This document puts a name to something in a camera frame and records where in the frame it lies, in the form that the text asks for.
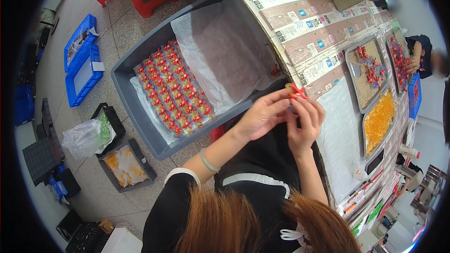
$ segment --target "orange beads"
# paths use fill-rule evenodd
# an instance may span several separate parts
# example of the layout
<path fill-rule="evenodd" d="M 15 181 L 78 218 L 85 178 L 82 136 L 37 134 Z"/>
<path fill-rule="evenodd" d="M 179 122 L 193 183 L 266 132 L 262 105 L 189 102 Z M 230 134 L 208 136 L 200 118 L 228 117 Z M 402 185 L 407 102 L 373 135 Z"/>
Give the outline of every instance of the orange beads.
<path fill-rule="evenodd" d="M 372 154 L 373 149 L 381 143 L 386 135 L 395 114 L 395 106 L 392 93 L 388 91 L 381 96 L 375 107 L 366 116 L 364 130 L 368 156 Z"/>

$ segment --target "hand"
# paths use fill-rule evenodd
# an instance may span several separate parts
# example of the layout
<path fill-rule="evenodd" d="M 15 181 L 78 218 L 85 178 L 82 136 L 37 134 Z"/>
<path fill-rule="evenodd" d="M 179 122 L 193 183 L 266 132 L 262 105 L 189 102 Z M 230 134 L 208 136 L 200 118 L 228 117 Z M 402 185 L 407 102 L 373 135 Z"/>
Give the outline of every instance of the hand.
<path fill-rule="evenodd" d="M 413 74 L 419 69 L 420 65 L 420 56 L 414 56 L 409 60 L 408 63 L 408 73 Z"/>
<path fill-rule="evenodd" d="M 277 124 L 286 121 L 289 105 L 288 89 L 278 90 L 257 99 L 234 126 L 236 135 L 243 141 L 261 138 Z"/>
<path fill-rule="evenodd" d="M 288 144 L 296 160 L 311 150 L 312 143 L 320 133 L 320 126 L 325 120 L 325 110 L 315 100 L 291 100 L 291 105 L 300 117 L 301 128 L 297 127 L 297 116 L 288 110 Z"/>

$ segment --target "woman's right hand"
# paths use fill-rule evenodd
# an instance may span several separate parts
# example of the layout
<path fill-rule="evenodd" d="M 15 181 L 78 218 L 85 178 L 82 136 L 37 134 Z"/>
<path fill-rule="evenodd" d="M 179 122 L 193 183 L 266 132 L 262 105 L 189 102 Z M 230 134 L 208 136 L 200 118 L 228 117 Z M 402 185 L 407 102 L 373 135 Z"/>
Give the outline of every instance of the woman's right hand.
<path fill-rule="evenodd" d="M 320 133 L 320 127 L 325 120 L 325 110 L 311 98 L 298 97 L 291 100 L 291 106 L 300 117 L 301 128 L 297 127 L 297 116 L 288 110 L 288 144 L 296 160 L 311 152 L 312 143 Z"/>

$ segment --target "cardboard box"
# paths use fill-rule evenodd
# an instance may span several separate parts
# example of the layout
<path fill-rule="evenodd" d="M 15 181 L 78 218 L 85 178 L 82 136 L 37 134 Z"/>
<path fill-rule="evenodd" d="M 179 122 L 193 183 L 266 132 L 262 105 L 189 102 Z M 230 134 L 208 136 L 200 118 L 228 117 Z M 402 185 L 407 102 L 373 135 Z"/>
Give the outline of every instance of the cardboard box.
<path fill-rule="evenodd" d="M 104 231 L 106 234 L 111 234 L 115 228 L 115 225 L 110 220 L 103 219 L 102 222 L 100 222 L 100 224 L 98 225 L 98 227 L 101 228 L 102 231 Z"/>

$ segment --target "black shirt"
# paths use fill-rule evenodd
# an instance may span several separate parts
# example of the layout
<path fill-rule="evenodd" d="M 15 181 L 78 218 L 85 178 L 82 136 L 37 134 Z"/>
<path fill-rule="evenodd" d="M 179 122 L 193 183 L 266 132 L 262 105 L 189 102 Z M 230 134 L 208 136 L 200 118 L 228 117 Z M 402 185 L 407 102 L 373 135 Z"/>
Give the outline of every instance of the black shirt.
<path fill-rule="evenodd" d="M 425 55 L 420 56 L 420 59 L 423 60 L 420 62 L 419 66 L 419 75 L 420 78 L 427 78 L 428 76 L 433 75 L 431 72 L 431 50 L 433 46 L 431 45 L 430 39 L 426 35 L 415 35 L 410 37 L 405 37 L 406 43 L 408 44 L 409 55 L 413 56 L 414 44 L 416 41 L 419 41 L 422 45 L 422 49 L 425 50 Z"/>
<path fill-rule="evenodd" d="M 198 179 L 195 174 L 170 175 L 145 222 L 143 253 L 172 252 L 186 228 L 189 185 L 197 184 Z M 300 190 L 298 170 L 287 145 L 285 123 L 248 143 L 222 167 L 215 180 L 216 189 L 224 192 L 233 189 L 244 194 L 253 206 L 264 241 L 261 252 L 291 253 L 300 247 L 297 240 L 280 237 L 280 230 L 297 227 L 282 211 L 282 206 L 289 197 L 289 187 Z"/>

